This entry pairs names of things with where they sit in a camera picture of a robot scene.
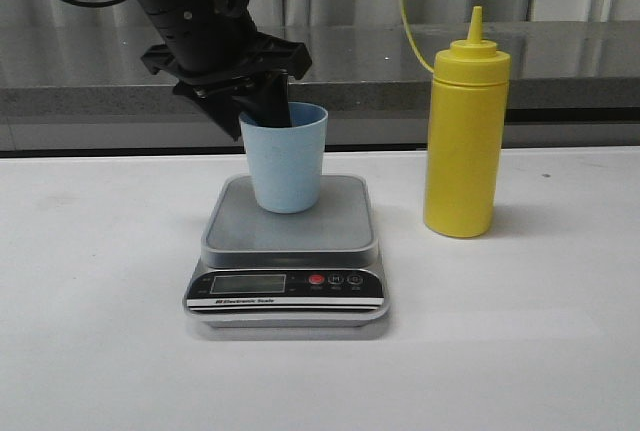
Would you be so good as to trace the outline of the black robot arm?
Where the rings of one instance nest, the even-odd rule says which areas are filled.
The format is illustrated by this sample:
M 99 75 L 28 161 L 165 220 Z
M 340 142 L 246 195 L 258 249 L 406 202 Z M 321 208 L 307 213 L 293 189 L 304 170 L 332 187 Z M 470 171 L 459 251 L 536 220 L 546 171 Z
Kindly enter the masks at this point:
M 260 126 L 292 124 L 288 80 L 312 59 L 305 44 L 260 32 L 250 0 L 137 0 L 161 36 L 142 61 L 150 73 L 176 78 L 174 95 L 192 103 L 232 139 L 239 116 Z

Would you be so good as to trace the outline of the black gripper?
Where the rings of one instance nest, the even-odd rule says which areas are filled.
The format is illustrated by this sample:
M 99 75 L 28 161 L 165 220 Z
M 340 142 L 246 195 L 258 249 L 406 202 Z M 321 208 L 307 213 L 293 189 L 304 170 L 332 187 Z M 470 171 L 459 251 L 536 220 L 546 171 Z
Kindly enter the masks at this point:
M 302 42 L 258 33 L 238 57 L 212 70 L 187 71 L 166 45 L 151 46 L 142 62 L 152 74 L 163 71 L 175 77 L 178 83 L 173 92 L 189 97 L 226 135 L 238 141 L 240 107 L 259 126 L 292 126 L 288 75 L 300 80 L 312 59 Z M 226 94 L 239 94 L 234 97 L 239 105 Z

